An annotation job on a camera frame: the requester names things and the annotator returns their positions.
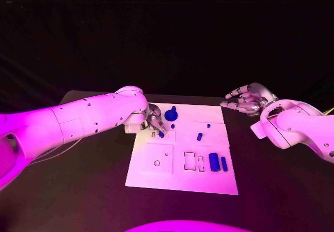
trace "blue shape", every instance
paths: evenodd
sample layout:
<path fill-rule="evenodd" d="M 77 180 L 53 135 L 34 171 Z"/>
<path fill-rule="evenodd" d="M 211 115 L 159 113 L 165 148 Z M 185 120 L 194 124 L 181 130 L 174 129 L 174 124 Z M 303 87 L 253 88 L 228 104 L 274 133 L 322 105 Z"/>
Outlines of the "blue shape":
<path fill-rule="evenodd" d="M 223 165 L 223 170 L 224 172 L 227 171 L 227 165 L 225 165 L 225 159 L 221 157 L 221 165 Z"/>
<path fill-rule="evenodd" d="M 175 112 L 175 106 L 172 106 L 171 110 L 165 111 L 165 120 L 172 122 L 176 119 L 176 112 Z"/>
<path fill-rule="evenodd" d="M 211 172 L 220 171 L 217 153 L 208 154 L 208 161 L 210 161 L 210 171 Z"/>
<path fill-rule="evenodd" d="M 165 136 L 164 133 L 159 131 L 159 132 L 158 132 L 158 137 L 159 137 L 159 138 L 164 138 L 164 136 Z"/>
<path fill-rule="evenodd" d="M 197 140 L 198 140 L 198 141 L 201 140 L 201 136 L 202 136 L 202 134 L 198 133 L 198 135 L 197 135 Z"/>

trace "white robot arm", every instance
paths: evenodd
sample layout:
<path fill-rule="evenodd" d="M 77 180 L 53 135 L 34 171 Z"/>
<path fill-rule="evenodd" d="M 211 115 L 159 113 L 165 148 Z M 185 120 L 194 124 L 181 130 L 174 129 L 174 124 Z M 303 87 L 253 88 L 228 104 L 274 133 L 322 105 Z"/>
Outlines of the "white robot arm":
<path fill-rule="evenodd" d="M 248 116 L 260 115 L 250 126 L 257 138 L 267 137 L 280 149 L 302 143 L 334 163 L 334 116 L 325 116 L 303 102 L 279 100 L 259 83 L 237 88 L 225 98 L 238 94 L 238 103 L 223 101 L 220 106 Z"/>
<path fill-rule="evenodd" d="M 63 105 L 0 114 L 0 190 L 43 152 L 120 124 L 125 133 L 145 128 L 165 132 L 159 109 L 133 86 Z"/>

